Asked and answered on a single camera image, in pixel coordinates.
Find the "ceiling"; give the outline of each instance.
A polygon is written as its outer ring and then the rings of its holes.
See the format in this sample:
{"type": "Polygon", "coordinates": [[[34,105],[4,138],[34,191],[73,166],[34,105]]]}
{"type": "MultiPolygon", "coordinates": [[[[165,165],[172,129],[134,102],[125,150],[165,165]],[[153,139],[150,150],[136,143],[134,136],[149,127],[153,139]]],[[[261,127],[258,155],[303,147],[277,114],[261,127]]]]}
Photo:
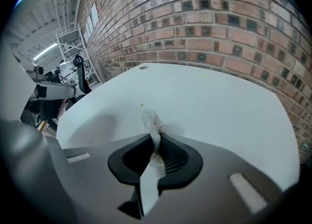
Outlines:
{"type": "Polygon", "coordinates": [[[17,58],[22,56],[46,66],[55,59],[61,59],[58,47],[36,61],[33,58],[56,42],[56,32],[74,27],[79,3],[80,0],[56,0],[56,3],[54,0],[22,0],[13,10],[3,37],[17,58]]]}

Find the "metal shelving rack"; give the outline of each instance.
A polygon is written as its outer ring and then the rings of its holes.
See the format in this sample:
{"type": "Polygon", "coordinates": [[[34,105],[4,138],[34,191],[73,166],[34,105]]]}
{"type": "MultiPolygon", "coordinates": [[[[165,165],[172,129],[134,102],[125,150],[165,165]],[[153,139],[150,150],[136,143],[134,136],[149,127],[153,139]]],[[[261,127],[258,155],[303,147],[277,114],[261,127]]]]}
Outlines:
{"type": "Polygon", "coordinates": [[[95,75],[95,78],[102,83],[100,77],[98,76],[91,60],[89,57],[89,54],[87,52],[86,46],[83,42],[81,29],[79,25],[77,27],[69,29],[65,32],[62,32],[60,34],[56,33],[57,36],[57,43],[60,50],[60,53],[62,54],[63,60],[66,64],[66,66],[69,68],[71,72],[71,76],[67,78],[65,84],[73,84],[71,83],[72,79],[75,82],[75,86],[78,88],[78,74],[77,71],[74,71],[75,66],[73,65],[73,61],[75,58],[76,53],[82,52],[79,55],[81,55],[84,59],[84,65],[86,67],[89,67],[90,69],[85,69],[85,78],[88,81],[91,75],[95,75]]]}

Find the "white tabletop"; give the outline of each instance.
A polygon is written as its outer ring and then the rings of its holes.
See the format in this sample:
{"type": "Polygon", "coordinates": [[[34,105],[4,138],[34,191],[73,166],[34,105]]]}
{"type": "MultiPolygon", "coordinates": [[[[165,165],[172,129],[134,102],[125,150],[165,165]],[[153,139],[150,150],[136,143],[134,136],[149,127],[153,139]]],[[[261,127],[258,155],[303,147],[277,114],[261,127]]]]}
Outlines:
{"type": "Polygon", "coordinates": [[[163,131],[236,153],[285,190],[299,176],[289,118],[276,95],[244,79],[202,68],[145,63],[111,79],[59,120],[63,148],[112,142],[147,132],[144,109],[163,131]]]}

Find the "brick wall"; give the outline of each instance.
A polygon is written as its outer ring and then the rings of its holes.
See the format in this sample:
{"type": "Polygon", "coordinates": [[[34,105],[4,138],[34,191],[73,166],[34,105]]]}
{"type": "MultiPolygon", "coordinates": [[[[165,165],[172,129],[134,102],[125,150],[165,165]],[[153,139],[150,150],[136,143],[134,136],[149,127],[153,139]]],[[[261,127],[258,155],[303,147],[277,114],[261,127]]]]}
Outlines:
{"type": "Polygon", "coordinates": [[[87,48],[102,79],[157,62],[249,80],[278,96],[293,124],[300,160],[308,159],[312,38],[293,0],[81,0],[81,26],[94,2],[99,22],[87,48]]]}

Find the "white scaffolding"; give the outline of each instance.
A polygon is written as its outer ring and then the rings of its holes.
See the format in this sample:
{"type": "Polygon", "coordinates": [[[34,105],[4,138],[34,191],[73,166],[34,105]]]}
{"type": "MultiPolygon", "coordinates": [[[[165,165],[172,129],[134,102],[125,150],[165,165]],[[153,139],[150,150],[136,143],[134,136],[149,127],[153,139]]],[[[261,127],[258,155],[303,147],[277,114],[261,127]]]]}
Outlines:
{"type": "Polygon", "coordinates": [[[84,60],[86,81],[88,82],[88,80],[92,78],[93,80],[95,79],[98,80],[99,83],[102,83],[90,60],[86,46],[83,42],[79,25],[60,34],[56,33],[56,36],[60,53],[62,54],[63,60],[71,73],[71,76],[67,78],[65,84],[75,85],[78,88],[78,73],[76,67],[73,65],[76,53],[79,53],[84,60]]]}

